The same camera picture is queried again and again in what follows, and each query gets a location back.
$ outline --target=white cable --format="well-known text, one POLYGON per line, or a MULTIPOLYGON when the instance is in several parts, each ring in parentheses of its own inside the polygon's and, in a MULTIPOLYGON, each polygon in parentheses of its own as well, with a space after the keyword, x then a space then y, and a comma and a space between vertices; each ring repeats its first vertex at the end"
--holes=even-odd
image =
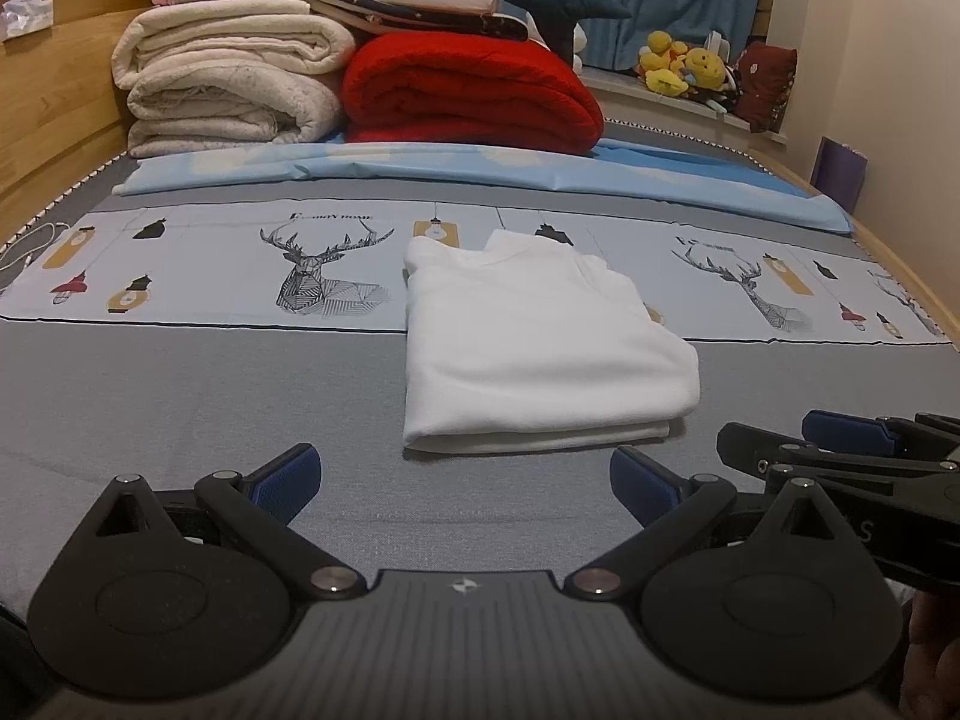
MULTIPOLYGON (((35 228, 32 229, 30 232, 25 233, 24 235, 20 236, 20 238, 17 239, 17 242, 20 242, 20 241, 24 240, 25 238, 30 237, 30 235, 32 235, 32 234, 34 234, 35 232, 37 232, 37 230, 42 230, 42 229, 45 228, 45 227, 49 227, 49 228, 50 228, 50 240, 49 240, 49 241, 45 242, 45 244, 40 244, 38 247, 32 248, 30 251, 23 252, 23 254, 21 254, 19 257, 16 258, 16 260, 13 260, 12 262, 8 262, 6 265, 0 265, 0 271, 6 271, 6 269, 8 269, 8 268, 12 268, 14 265, 16 265, 18 262, 20 262, 20 260, 22 260, 22 259, 24 259, 24 258, 27 258, 27 262, 26 262, 26 264, 24 265, 24 268, 25 268, 27 265, 30 265, 30 262, 31 262, 31 259, 32 259, 32 255, 34 255, 34 252, 40 251, 42 248, 49 247, 49 245, 51 245, 51 243, 56 240, 56 228, 58 228, 58 227, 67 227, 67 228, 69 228, 69 226, 70 226, 70 225, 67 224, 67 223, 65 223, 64 221, 45 221, 45 223, 43 223, 42 225, 40 225, 40 227, 35 227, 35 228)), ((0 254, 0 259, 3 259, 3 256, 7 253, 7 251, 5 251, 3 254, 0 254)))

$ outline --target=human hand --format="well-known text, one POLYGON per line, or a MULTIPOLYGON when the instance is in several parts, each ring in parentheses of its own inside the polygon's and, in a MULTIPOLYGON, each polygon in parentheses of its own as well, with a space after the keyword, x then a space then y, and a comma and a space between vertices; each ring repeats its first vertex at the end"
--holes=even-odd
POLYGON ((914 596, 899 709, 907 720, 960 720, 960 596, 914 596))

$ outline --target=gray bed sheet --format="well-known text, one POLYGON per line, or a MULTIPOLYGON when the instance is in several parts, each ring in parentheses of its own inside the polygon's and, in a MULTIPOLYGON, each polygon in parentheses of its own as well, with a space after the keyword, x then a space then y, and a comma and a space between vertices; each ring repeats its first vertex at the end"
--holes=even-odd
MULTIPOLYGON (((122 170, 118 163, 75 193, 64 220, 90 210, 122 170)), ((662 218, 865 257, 848 239, 735 215, 454 184, 328 180, 136 202, 306 196, 662 218)), ((111 197, 98 210, 119 203, 130 200, 111 197)), ((0 601, 25 613, 56 552, 115 474, 142 473, 155 488, 190 487, 213 470, 252 470, 296 442, 320 450, 323 486, 294 528, 368 580, 392 567, 544 568, 562 579, 640 528, 610 492, 609 448, 483 458, 404 451, 404 343, 397 334, 0 320, 0 601)), ((695 346, 701 404, 669 439, 646 445, 683 475, 713 471, 743 490, 760 488, 717 460, 716 432, 730 420, 795 434, 811 408, 960 413, 960 355, 952 346, 695 346)))

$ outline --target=ribbed gray panel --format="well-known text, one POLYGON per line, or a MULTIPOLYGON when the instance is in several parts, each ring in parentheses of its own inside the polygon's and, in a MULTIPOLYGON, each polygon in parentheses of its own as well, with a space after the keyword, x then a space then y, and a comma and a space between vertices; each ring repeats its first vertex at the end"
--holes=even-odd
POLYGON ((751 720, 894 718, 866 693, 753 704, 678 677, 619 608, 572 600, 544 572, 384 572, 314 605, 256 674, 195 700, 119 706, 64 691, 40 720, 751 720), (478 586, 462 593, 462 580, 478 586))

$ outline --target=wooden bed frame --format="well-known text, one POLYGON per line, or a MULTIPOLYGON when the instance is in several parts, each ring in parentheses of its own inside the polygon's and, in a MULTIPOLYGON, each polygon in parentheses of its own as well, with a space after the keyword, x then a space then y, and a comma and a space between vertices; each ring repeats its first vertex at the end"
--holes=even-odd
MULTIPOLYGON (((58 194, 127 147, 131 123, 109 57, 150 0, 53 0, 51 29, 0 43, 0 245, 58 194)), ((772 157, 752 156, 796 186, 812 187, 772 157)), ((854 220, 854 237, 954 342, 960 320, 880 239, 854 220)))

